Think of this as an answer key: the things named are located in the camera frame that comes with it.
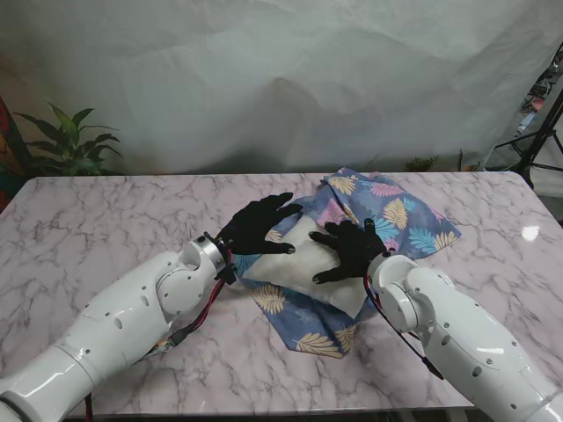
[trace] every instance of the black cable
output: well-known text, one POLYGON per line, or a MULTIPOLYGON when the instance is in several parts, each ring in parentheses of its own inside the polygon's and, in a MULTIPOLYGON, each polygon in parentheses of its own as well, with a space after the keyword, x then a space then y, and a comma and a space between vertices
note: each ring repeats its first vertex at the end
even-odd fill
POLYGON ((389 321, 389 318, 384 314, 384 312, 381 310, 381 308, 379 307, 379 305, 377 304, 377 299, 376 297, 373 295, 373 293, 371 292, 371 289, 369 288, 369 282, 368 282, 368 277, 365 276, 363 278, 363 288, 365 288, 366 293, 368 294, 368 298, 371 300, 371 302, 375 305, 375 307, 377 308, 377 311, 381 314, 381 316, 383 317, 383 319, 385 320, 385 322, 397 333, 397 335, 399 337, 401 337, 401 339, 406 343, 407 346, 409 346, 409 348, 415 352, 417 354, 417 356, 421 359, 424 359, 424 356, 422 356, 418 350, 416 350, 414 348, 413 345, 411 345, 406 338, 403 337, 403 334, 401 332, 399 332, 395 327, 393 327, 393 324, 391 324, 391 321, 389 321))
POLYGON ((197 330, 203 324, 203 321, 205 321, 205 319, 208 316, 209 308, 211 307, 211 304, 215 301, 216 297, 221 293, 221 290, 223 290, 224 286, 225 286, 225 281, 223 279, 219 280, 219 282, 217 282, 216 286, 213 288, 213 291, 211 292, 211 296, 209 297, 207 304, 201 310, 200 314, 193 320, 193 322, 185 326, 184 328, 180 328, 179 330, 176 330, 169 337, 174 347, 179 345, 182 341, 184 341, 184 339, 189 334, 197 330))
POLYGON ((424 365, 426 365, 426 367, 428 368, 428 371, 430 371, 430 373, 432 375, 435 375, 438 378, 440 378, 441 380, 443 380, 444 379, 443 375, 440 374, 440 371, 438 371, 438 369, 434 366, 434 364, 430 360, 428 360, 428 358, 426 356, 422 356, 422 354, 420 354, 419 351, 416 350, 413 345, 411 345, 408 341, 406 341, 406 338, 403 337, 403 334, 401 332, 399 332, 395 327, 393 327, 393 324, 391 324, 391 321, 389 321, 389 318, 385 315, 385 313, 383 312, 383 310, 379 306, 379 303, 377 302, 377 298, 373 295, 373 293, 371 292, 371 289, 369 288, 369 281, 368 281, 368 275, 367 274, 363 276, 363 288, 366 290, 366 294, 368 295, 368 298, 374 304, 377 311, 383 317, 383 319, 387 322, 387 324, 397 333, 397 335, 399 337, 401 337, 401 340, 403 340, 405 342, 405 344, 409 347, 409 349, 411 349, 414 353, 416 353, 416 355, 420 358, 420 360, 422 360, 422 363, 424 365))

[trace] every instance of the yellow leaf pattern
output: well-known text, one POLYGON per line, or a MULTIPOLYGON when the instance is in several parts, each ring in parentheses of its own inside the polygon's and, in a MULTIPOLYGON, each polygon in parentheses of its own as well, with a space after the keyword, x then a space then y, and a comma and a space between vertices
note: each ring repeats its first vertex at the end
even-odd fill
POLYGON ((351 195, 355 190, 354 179, 343 178, 342 176, 332 176, 328 178, 328 184, 338 189, 346 195, 351 195))
POLYGON ((437 251, 439 251, 440 249, 443 249, 451 244, 456 239, 457 237, 456 235, 454 235, 453 231, 451 231, 447 235, 445 233, 440 233, 436 235, 436 239, 434 240, 434 247, 437 251))
POLYGON ((276 242, 279 243, 282 240, 282 233, 277 230, 271 229, 266 234, 266 240, 268 242, 276 242))
POLYGON ((399 198, 392 200, 384 208, 384 217, 388 222, 392 222, 401 230, 406 227, 405 204, 399 198))
POLYGON ((321 336, 318 333, 305 334, 305 336, 297 342, 297 350, 299 352, 320 354, 322 356, 330 356, 331 358, 341 359, 344 357, 338 351, 338 347, 334 345, 332 340, 327 336, 321 336))
POLYGON ((354 215, 354 213, 352 212, 352 209, 350 209, 350 207, 348 206, 348 204, 344 204, 344 214, 346 214, 346 217, 347 217, 348 220, 350 220, 352 223, 354 223, 354 224, 360 224, 360 221, 359 221, 358 218, 354 215))
POLYGON ((252 293, 254 301, 266 312, 275 315, 283 310, 285 296, 279 287, 271 284, 256 287, 252 293))
POLYGON ((347 327, 344 330, 336 331, 336 338, 340 342, 340 346, 344 352, 349 352, 354 348, 354 334, 355 334, 355 325, 351 327, 347 327))

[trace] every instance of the wire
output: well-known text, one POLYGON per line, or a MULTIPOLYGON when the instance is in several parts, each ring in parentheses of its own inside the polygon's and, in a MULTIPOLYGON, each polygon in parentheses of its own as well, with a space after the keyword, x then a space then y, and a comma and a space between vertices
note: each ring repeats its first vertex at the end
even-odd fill
POLYGON ((84 398, 84 404, 86 405, 86 422, 93 422, 94 413, 91 407, 91 393, 84 398))
POLYGON ((215 287, 213 287, 213 291, 211 292, 211 296, 209 297, 209 300, 208 300, 207 304, 205 305, 205 308, 203 308, 201 310, 200 315, 198 315, 193 320, 192 323, 185 326, 184 328, 180 328, 179 330, 175 331, 169 337, 169 339, 171 340, 174 347, 179 345, 182 341, 184 341, 184 339, 189 334, 191 334, 192 332, 194 332, 195 330, 197 330, 198 328, 201 327, 201 325, 203 324, 205 319, 208 317, 208 313, 209 313, 209 309, 211 308, 211 305, 213 304, 213 302, 215 301, 215 299, 217 298, 219 293, 221 293, 221 290, 223 289, 224 285, 225 285, 225 280, 220 279, 217 282, 217 284, 215 285, 215 287))
POLYGON ((375 307, 377 308, 377 310, 379 311, 379 313, 381 314, 381 316, 383 317, 383 319, 387 322, 387 324, 397 333, 397 335, 399 337, 401 337, 401 340, 403 340, 405 342, 405 344, 413 351, 416 353, 416 355, 421 358, 424 359, 424 356, 422 356, 418 350, 416 350, 414 348, 413 345, 411 345, 406 338, 403 337, 403 334, 401 332, 399 332, 395 327, 393 327, 393 324, 391 324, 391 321, 389 321, 389 318, 384 314, 384 312, 381 309, 381 302, 379 301, 378 298, 376 298, 373 295, 373 292, 371 291, 371 288, 369 288, 369 281, 368 281, 368 275, 366 274, 363 277, 363 288, 365 288, 366 293, 368 294, 368 298, 373 302, 373 304, 375 305, 375 307))
POLYGON ((377 308, 377 310, 379 311, 383 319, 387 322, 387 324, 397 333, 399 337, 401 337, 401 340, 405 342, 405 344, 409 347, 409 349, 411 349, 420 358, 420 360, 422 360, 422 363, 426 365, 430 373, 443 380, 443 375, 440 373, 440 371, 438 371, 438 369, 434 366, 434 364, 430 360, 428 360, 426 356, 422 356, 422 354, 420 354, 419 351, 416 350, 413 345, 411 345, 408 341, 406 341, 406 338, 403 337, 403 334, 397 329, 395 329, 395 327, 393 327, 393 324, 391 324, 389 318, 387 318, 385 313, 383 313, 382 311, 382 306, 381 306, 381 302, 379 301, 379 298, 375 297, 373 295, 373 292, 371 291, 371 288, 369 288, 369 279, 367 274, 363 277, 363 288, 365 288, 366 293, 368 294, 368 298, 373 302, 374 306, 377 308))

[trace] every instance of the pink leaf pattern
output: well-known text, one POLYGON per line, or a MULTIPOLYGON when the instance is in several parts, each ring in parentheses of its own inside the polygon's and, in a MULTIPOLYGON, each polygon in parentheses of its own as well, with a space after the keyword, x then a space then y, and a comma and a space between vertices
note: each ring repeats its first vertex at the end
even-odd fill
POLYGON ((437 213, 436 211, 434 211, 434 209, 431 209, 430 211, 432 211, 432 214, 434 214, 434 217, 436 217, 436 220, 438 220, 439 222, 441 220, 443 220, 443 215, 441 215, 440 213, 437 213))
POLYGON ((391 186, 386 183, 372 183, 371 192, 376 196, 392 196, 399 195, 404 191, 398 186, 391 186))
POLYGON ((346 220, 346 215, 340 206, 336 203, 336 200, 331 199, 326 205, 325 211, 318 217, 317 224, 324 227, 327 222, 339 223, 346 220))
POLYGON ((387 248, 387 251, 390 248, 393 248, 395 251, 398 251, 399 244, 397 243, 397 241, 395 239, 389 238, 389 239, 385 240, 385 247, 387 248))

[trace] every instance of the white pillow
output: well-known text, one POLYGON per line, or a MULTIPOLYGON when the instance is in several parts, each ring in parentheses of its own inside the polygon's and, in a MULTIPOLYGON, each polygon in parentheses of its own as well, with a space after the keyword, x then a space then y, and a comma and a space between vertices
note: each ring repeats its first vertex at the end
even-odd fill
POLYGON ((330 303, 352 318, 356 317, 366 298, 362 278, 321 285, 313 283, 315 274, 338 266, 340 261, 334 250, 313 242, 309 238, 310 231, 326 233, 310 217, 304 215, 281 239, 281 242, 293 244, 296 253, 262 255, 245 272, 244 277, 291 288, 318 301, 330 303))

